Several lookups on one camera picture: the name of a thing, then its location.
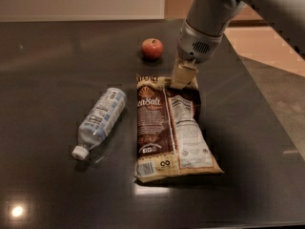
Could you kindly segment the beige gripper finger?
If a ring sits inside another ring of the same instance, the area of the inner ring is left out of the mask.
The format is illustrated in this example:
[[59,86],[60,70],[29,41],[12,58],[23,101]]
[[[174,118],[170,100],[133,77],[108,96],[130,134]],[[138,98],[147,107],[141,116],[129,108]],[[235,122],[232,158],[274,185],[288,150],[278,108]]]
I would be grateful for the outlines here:
[[192,80],[198,74],[198,69],[195,66],[195,59],[182,60],[177,59],[173,67],[173,76],[176,74],[188,75]]
[[186,87],[192,79],[188,75],[176,74],[171,79],[171,87],[174,89],[181,90]]

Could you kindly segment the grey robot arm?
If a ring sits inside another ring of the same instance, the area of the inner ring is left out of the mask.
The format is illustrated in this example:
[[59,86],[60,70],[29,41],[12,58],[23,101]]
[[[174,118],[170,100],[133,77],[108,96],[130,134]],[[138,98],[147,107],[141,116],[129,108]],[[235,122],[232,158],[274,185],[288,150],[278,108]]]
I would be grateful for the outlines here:
[[197,65],[214,56],[224,31],[244,6],[251,7],[305,58],[305,0],[193,0],[177,41],[173,88],[194,83]]

